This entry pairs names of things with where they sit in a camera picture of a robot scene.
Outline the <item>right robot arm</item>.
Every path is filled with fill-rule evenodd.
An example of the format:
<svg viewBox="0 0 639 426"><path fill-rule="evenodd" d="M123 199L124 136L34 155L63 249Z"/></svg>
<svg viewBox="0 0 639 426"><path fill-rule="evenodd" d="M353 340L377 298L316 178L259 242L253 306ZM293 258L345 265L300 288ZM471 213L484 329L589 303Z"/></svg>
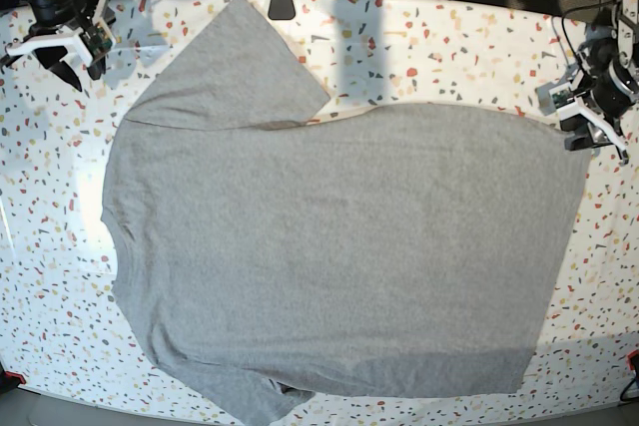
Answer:
<svg viewBox="0 0 639 426"><path fill-rule="evenodd" d="M49 72L80 91L81 81L65 62L72 52L93 80L106 70L105 57L114 45L107 21L108 0L26 0L35 17L27 35L5 47L1 66L31 54Z"/></svg>

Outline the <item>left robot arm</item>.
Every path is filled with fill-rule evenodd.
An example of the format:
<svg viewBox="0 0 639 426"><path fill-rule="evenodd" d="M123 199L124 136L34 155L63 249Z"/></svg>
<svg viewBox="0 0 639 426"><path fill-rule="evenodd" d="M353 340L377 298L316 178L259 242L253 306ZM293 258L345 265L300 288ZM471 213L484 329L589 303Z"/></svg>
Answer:
<svg viewBox="0 0 639 426"><path fill-rule="evenodd" d="M550 100L560 129L571 136L565 149L571 152L612 146L619 163L629 163L628 142L622 118L638 105L638 0L599 0L562 14L560 26L575 12L597 10L610 13L609 34L585 50L569 44L576 70L555 87Z"/></svg>

